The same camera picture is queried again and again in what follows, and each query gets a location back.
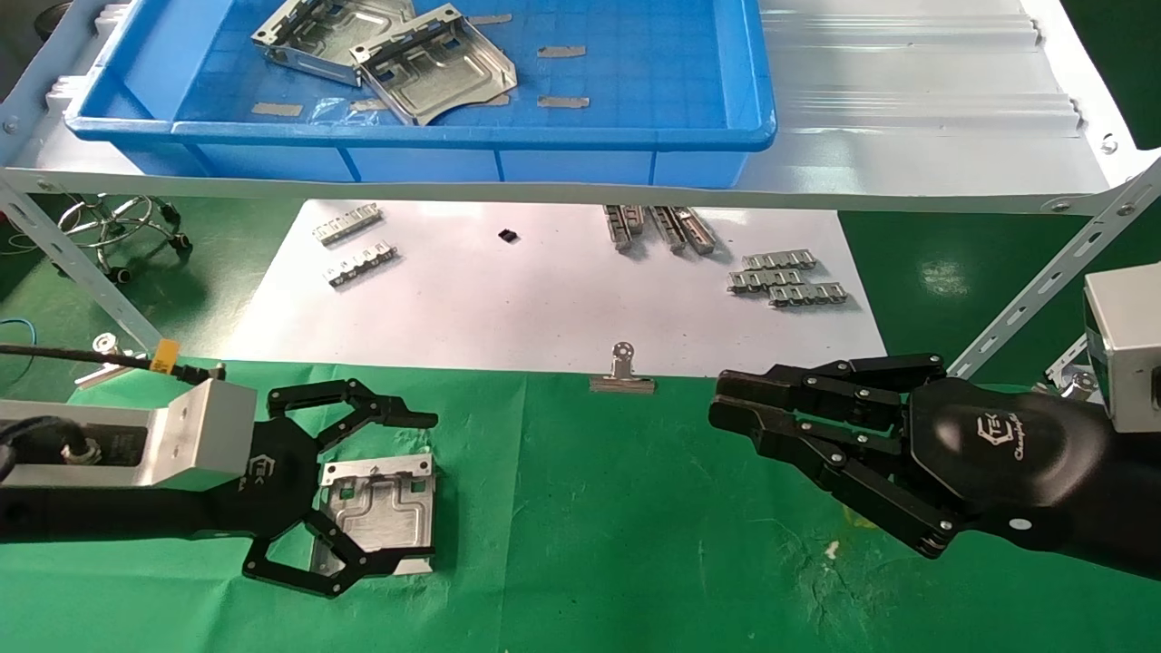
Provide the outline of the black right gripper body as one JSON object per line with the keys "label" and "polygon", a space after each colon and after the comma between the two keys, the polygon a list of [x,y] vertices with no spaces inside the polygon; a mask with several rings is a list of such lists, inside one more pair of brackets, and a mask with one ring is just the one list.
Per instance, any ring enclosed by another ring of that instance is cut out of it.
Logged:
{"label": "black right gripper body", "polygon": [[969,530],[1030,551],[1125,557],[1108,487],[1118,435],[1102,406],[942,379],[911,392],[913,460]]}

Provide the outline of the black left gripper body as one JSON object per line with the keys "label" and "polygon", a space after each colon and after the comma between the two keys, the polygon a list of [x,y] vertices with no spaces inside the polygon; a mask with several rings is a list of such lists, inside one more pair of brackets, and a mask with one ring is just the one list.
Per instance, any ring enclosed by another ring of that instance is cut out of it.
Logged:
{"label": "black left gripper body", "polygon": [[245,471],[205,491],[147,491],[138,539],[272,539],[311,509],[319,462],[311,435],[291,419],[255,422]]}

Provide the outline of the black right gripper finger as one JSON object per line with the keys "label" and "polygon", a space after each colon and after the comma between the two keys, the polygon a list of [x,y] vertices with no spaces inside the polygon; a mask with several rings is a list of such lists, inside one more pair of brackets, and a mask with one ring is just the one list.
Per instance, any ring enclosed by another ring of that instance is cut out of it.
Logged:
{"label": "black right gripper finger", "polygon": [[896,439],[742,399],[714,400],[708,419],[717,430],[747,435],[758,455],[792,464],[821,491],[920,555],[942,557],[958,533],[953,515],[900,483]]}
{"label": "black right gripper finger", "polygon": [[910,392],[946,376],[942,356],[879,356],[814,368],[776,365],[762,375],[717,376],[717,426],[727,414],[810,414],[854,426],[893,426]]}

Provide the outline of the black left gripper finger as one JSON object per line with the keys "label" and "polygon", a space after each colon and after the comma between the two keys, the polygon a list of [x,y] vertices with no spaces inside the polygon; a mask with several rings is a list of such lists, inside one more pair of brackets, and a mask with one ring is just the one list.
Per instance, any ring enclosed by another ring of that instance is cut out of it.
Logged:
{"label": "black left gripper finger", "polygon": [[331,574],[303,571],[269,560],[267,554],[277,537],[255,538],[250,541],[248,553],[243,561],[243,575],[251,580],[275,584],[286,590],[297,590],[323,598],[337,598],[361,579],[389,576],[403,560],[419,559],[435,553],[433,546],[385,547],[374,552],[362,550],[345,533],[336,521],[317,509],[307,509],[298,523],[307,526],[315,541],[336,555],[342,568]]}
{"label": "black left gripper finger", "polygon": [[437,426],[439,422],[438,414],[414,412],[402,397],[377,395],[356,379],[291,385],[268,393],[268,414],[272,418],[332,404],[349,406],[351,412],[324,426],[320,433],[313,435],[319,453],[330,451],[369,424],[424,430]]}

